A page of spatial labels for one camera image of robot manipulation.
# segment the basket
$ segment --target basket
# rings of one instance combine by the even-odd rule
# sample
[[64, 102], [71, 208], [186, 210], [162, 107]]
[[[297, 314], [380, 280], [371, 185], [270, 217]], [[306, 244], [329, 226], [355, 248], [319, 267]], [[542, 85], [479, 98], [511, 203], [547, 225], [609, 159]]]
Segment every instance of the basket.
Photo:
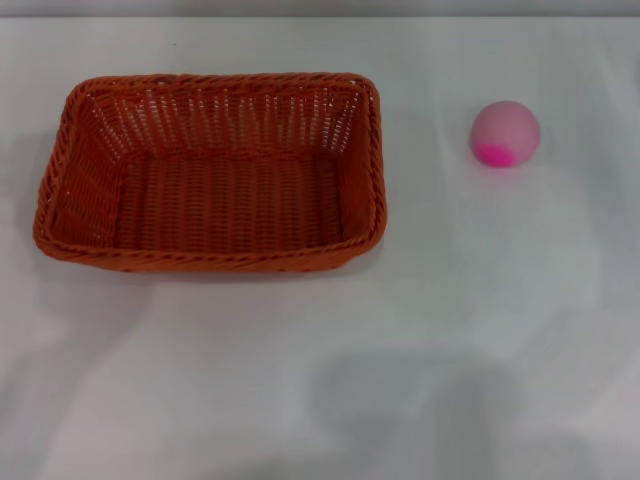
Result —
[[378, 93], [353, 74], [104, 77], [68, 97], [33, 234], [120, 271], [313, 271], [386, 224]]

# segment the woven texture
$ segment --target woven texture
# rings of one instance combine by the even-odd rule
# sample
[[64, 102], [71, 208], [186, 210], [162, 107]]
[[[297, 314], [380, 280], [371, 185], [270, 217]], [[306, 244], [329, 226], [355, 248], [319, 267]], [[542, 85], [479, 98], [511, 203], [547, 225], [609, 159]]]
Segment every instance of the woven texture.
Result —
[[373, 247], [378, 93], [353, 74], [105, 77], [67, 99], [34, 238], [122, 271], [312, 271]]

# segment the basket rim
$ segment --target basket rim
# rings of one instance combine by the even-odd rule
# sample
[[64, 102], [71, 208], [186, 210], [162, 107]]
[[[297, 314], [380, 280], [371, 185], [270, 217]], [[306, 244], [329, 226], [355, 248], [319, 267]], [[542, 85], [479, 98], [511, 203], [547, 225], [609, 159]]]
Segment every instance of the basket rim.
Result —
[[[224, 84], [229, 83], [232, 87], [238, 85], [248, 86], [252, 83], [274, 83], [279, 86], [283, 85], [283, 81], [290, 80], [291, 86], [299, 87], [310, 85], [310, 82], [322, 84], [331, 82], [340, 84], [340, 87], [354, 88], [358, 90], [364, 89], [369, 96], [370, 112], [375, 111], [376, 115], [369, 114], [369, 133], [376, 133], [378, 137], [378, 158], [371, 158], [371, 143], [369, 139], [369, 157], [370, 162], [376, 162], [376, 167], [380, 169], [379, 174], [375, 172], [370, 175], [373, 185], [372, 199], [372, 218], [366, 233], [357, 237], [343, 240], [328, 245], [307, 247], [293, 250], [277, 250], [271, 252], [243, 252], [243, 253], [207, 253], [207, 252], [185, 252], [181, 250], [141, 250], [141, 249], [125, 249], [115, 247], [92, 247], [86, 244], [67, 243], [57, 240], [51, 233], [51, 224], [53, 215], [56, 212], [57, 200], [60, 192], [60, 184], [65, 176], [66, 169], [69, 165], [69, 152], [73, 144], [76, 142], [77, 127], [75, 118], [77, 118], [78, 110], [82, 106], [83, 100], [87, 96], [91, 96], [94, 85], [99, 85], [101, 89], [106, 89], [105, 94], [111, 94], [124, 88], [131, 87], [163, 87], [164, 85], [176, 84], [185, 87], [193, 86], [199, 88], [198, 84], [204, 81], [218, 80], [221, 82], [221, 88]], [[104, 258], [147, 258], [147, 259], [170, 259], [179, 257], [182, 262], [189, 261], [216, 261], [224, 259], [226, 262], [233, 264], [234, 262], [245, 262], [251, 259], [259, 260], [277, 260], [288, 259], [293, 257], [312, 256], [323, 253], [333, 253], [345, 250], [358, 250], [360, 253], [369, 250], [375, 246], [382, 237], [386, 228], [387, 206], [385, 197], [384, 178], [382, 176], [382, 145], [380, 138], [380, 97], [378, 90], [373, 82], [359, 74], [355, 73], [327, 73], [327, 72], [308, 72], [308, 73], [269, 73], [269, 74], [234, 74], [234, 75], [193, 75], [193, 74], [152, 74], [152, 75], [130, 75], [130, 76], [101, 76], [94, 77], [78, 84], [67, 97], [63, 114], [60, 120], [60, 127], [56, 137], [54, 150], [51, 154], [47, 168], [42, 179], [38, 192], [38, 208], [33, 224], [33, 238], [38, 246], [45, 254], [56, 258], [57, 253], [72, 254], [76, 258], [64, 256], [65, 260], [76, 261], [91, 265], [91, 259], [87, 257], [104, 257]], [[59, 169], [57, 175], [53, 179], [53, 185], [50, 187], [50, 193], [47, 196], [46, 187], [47, 180], [52, 177], [52, 170]]]

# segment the ball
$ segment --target ball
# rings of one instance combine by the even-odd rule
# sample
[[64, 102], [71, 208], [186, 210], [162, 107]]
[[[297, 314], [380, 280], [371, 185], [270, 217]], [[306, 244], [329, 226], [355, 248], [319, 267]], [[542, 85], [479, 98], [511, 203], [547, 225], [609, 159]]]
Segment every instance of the ball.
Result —
[[536, 117], [518, 102], [496, 102], [484, 107], [471, 129], [471, 149], [490, 167], [513, 167], [529, 160], [540, 144]]

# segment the basket bottom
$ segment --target basket bottom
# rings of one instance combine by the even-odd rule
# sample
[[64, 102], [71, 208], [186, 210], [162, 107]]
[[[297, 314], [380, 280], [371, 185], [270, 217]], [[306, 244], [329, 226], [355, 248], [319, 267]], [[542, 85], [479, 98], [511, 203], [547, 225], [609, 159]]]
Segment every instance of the basket bottom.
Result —
[[113, 247], [237, 254], [341, 242], [335, 161], [300, 151], [130, 158]]

